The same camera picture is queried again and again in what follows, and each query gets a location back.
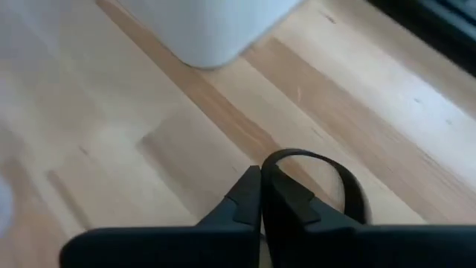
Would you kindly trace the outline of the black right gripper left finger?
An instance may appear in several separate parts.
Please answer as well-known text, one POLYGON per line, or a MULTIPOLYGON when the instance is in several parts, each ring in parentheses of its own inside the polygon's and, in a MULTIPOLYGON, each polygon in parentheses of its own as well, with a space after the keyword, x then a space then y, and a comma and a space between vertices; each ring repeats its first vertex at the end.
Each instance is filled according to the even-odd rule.
POLYGON ((61 267, 258 267, 261 172, 250 166, 194 226, 92 229, 61 249, 61 267))

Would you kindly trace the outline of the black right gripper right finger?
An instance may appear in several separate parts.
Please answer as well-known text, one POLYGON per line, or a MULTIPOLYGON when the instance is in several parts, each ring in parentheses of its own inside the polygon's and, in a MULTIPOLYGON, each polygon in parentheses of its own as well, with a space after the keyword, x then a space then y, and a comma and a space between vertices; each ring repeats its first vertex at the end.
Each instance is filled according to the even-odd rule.
POLYGON ((264 180, 263 220, 275 267, 475 268, 474 226, 361 224, 278 167, 264 180))

